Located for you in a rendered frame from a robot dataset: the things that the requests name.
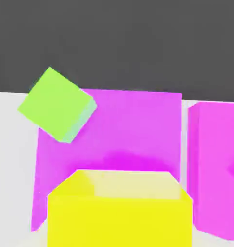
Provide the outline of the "small yellow cube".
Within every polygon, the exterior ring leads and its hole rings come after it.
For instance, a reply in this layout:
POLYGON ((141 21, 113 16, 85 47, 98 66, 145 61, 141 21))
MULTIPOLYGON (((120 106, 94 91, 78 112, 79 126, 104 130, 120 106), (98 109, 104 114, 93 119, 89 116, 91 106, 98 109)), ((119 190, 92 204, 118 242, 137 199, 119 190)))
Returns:
POLYGON ((192 247, 192 199, 164 171, 77 170, 47 223, 47 247, 192 247))

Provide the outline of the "large magenta box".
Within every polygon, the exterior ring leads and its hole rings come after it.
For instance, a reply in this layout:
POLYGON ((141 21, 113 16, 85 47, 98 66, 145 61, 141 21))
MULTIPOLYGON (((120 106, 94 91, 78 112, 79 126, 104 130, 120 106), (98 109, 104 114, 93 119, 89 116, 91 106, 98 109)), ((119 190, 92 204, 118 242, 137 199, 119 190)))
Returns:
POLYGON ((61 143, 38 131, 34 231, 47 217, 47 195, 78 169, 168 171, 180 178, 180 93, 87 93, 97 108, 72 142, 61 143))
POLYGON ((187 139, 193 224, 200 231, 234 240, 234 103, 191 106, 187 139))

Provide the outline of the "small green cube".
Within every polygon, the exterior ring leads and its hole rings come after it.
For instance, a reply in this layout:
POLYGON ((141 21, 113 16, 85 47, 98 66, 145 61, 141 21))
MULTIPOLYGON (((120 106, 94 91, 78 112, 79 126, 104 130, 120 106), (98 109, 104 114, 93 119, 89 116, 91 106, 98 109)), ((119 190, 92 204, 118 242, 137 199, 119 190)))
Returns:
POLYGON ((57 141, 71 143, 96 108, 92 96, 49 67, 18 111, 57 141))

